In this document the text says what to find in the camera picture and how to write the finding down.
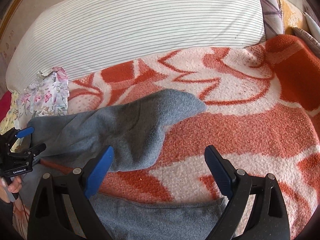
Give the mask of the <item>left hand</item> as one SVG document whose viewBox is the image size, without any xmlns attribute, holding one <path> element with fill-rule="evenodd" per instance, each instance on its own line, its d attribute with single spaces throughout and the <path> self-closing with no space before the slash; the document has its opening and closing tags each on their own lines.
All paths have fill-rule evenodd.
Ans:
<svg viewBox="0 0 320 240">
<path fill-rule="evenodd" d="M 10 199 L 6 192 L 6 190 L 10 193 L 18 193 L 20 189 L 22 188 L 22 180 L 20 176 L 16 176 L 9 185 L 4 178 L 1 177 L 1 200 L 3 200 L 5 203 L 9 203 Z"/>
</svg>

